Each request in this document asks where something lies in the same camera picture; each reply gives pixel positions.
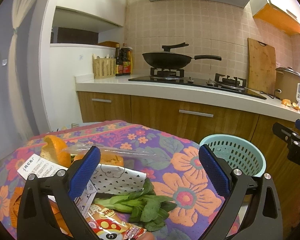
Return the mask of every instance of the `soy sauce bottle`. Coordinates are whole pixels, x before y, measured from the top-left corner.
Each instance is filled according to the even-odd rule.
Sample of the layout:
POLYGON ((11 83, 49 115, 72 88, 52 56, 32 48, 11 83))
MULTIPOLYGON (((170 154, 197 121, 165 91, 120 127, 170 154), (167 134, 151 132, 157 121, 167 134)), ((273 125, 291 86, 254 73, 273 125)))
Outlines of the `soy sauce bottle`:
POLYGON ((120 54, 123 61, 123 75, 131 74, 131 50, 126 43, 120 49, 120 54))
POLYGON ((120 44, 116 44, 115 46, 115 75, 117 77, 123 75, 123 62, 120 55, 120 44))

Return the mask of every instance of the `blue gripper pad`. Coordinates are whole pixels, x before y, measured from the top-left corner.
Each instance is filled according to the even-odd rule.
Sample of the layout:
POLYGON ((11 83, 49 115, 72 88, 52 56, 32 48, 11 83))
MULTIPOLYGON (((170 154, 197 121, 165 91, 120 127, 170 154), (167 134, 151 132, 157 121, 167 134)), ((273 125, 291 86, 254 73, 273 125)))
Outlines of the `blue gripper pad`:
POLYGON ((230 181, 222 171, 220 165, 212 157, 209 151, 202 145, 199 149, 199 161, 207 173, 212 185, 219 196, 224 198, 230 195, 230 181))
POLYGON ((76 197, 80 197, 82 195, 89 179, 91 179, 93 172, 100 163, 101 154, 99 148, 93 147, 86 154, 89 155, 87 158, 82 159, 83 162, 81 166, 77 169, 69 183, 70 190, 68 195, 73 201, 76 197))

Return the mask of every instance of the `table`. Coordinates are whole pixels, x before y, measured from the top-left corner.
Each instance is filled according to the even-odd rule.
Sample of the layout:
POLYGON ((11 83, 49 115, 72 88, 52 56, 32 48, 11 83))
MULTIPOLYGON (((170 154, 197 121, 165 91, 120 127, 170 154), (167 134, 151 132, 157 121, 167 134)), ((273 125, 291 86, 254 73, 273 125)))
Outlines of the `table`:
MULTIPOLYGON (((170 212, 167 225, 154 232, 157 240, 197 240, 218 213, 224 198, 219 196, 198 159, 199 145, 187 139, 124 121, 105 121, 50 133, 62 138, 68 146, 93 144, 128 150, 146 150, 161 156, 163 161, 135 160, 129 163, 147 174, 157 195, 174 198, 178 206, 170 212)), ((0 167, 0 221, 17 239, 11 226, 9 202, 16 187, 25 180, 17 169, 33 153, 40 155, 45 134, 33 137, 13 152, 0 167)), ((237 217, 230 233, 239 228, 237 217)))

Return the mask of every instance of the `black wok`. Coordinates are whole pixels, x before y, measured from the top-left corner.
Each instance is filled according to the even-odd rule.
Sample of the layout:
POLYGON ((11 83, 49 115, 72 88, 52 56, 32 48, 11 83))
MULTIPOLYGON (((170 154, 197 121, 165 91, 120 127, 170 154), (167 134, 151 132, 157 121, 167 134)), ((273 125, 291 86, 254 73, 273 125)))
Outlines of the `black wok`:
POLYGON ((198 55, 194 58, 182 55, 178 53, 170 52, 170 49, 176 49, 176 48, 182 48, 189 46, 189 44, 181 43, 177 45, 163 45, 163 51, 158 52, 149 52, 144 53, 143 58, 145 61, 154 68, 165 68, 165 69, 180 69, 188 65, 192 59, 215 59, 215 60, 221 60, 221 57, 219 56, 213 56, 213 55, 198 55))

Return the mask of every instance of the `rice cooker lid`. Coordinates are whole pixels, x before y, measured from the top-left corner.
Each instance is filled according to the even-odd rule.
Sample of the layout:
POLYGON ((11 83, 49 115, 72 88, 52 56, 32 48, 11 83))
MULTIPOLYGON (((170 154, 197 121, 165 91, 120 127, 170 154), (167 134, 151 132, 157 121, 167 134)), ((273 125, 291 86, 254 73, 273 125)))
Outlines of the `rice cooker lid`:
POLYGON ((279 68, 276 68, 275 70, 277 71, 286 71, 286 72, 290 72, 292 74, 295 74, 297 75, 298 77, 300 77, 300 73, 297 72, 297 71, 294 71, 292 68, 290 67, 279 67, 279 68))

